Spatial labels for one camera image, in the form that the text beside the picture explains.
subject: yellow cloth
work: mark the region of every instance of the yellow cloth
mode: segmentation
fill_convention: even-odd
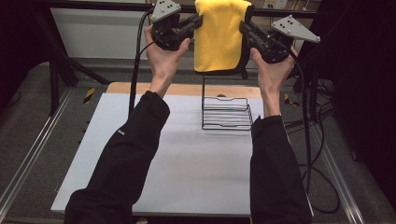
[[[234,69],[240,59],[242,34],[239,24],[251,3],[244,0],[196,0],[202,26],[194,35],[194,69],[210,72]]]

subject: hand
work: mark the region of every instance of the hand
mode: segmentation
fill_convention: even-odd
[[[297,56],[298,53],[294,48],[291,48],[291,51]],[[280,90],[291,72],[294,60],[289,55],[281,63],[266,63],[258,50],[253,48],[250,53],[259,69],[258,82],[264,105],[264,117],[280,115]]]
[[[152,25],[145,29],[147,44],[153,42],[151,30]],[[180,57],[189,49],[189,44],[190,40],[187,38],[181,43],[178,51],[163,50],[156,44],[147,48],[146,55],[153,75],[149,91],[156,92],[161,97],[165,96],[166,91],[172,84]]]

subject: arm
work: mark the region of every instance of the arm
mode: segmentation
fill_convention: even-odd
[[[150,31],[151,27],[145,30],[148,44],[152,42]],[[132,205],[142,193],[170,113],[162,98],[189,43],[186,39],[178,51],[164,51],[155,44],[148,47],[153,74],[149,90],[125,124],[108,140],[87,188],[72,194],[64,223],[132,223]]]
[[[293,59],[268,64],[256,49],[252,49],[251,54],[259,68],[264,110],[264,119],[258,118],[252,127],[250,211],[253,223],[311,223],[300,169],[280,116],[279,92],[291,71]]]

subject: white table surface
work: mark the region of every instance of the white table surface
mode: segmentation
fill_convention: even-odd
[[[248,217],[250,132],[202,130],[200,96],[164,100],[171,115],[134,214]],[[128,103],[129,94],[102,95],[51,211],[64,212],[70,195],[87,186],[107,140],[127,119]],[[256,119],[262,101],[248,103]]]

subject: black wire rack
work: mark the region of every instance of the black wire rack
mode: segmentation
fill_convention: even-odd
[[[253,124],[250,105],[247,98],[230,98],[226,96],[206,97],[205,81],[202,84],[202,129],[249,131]]]

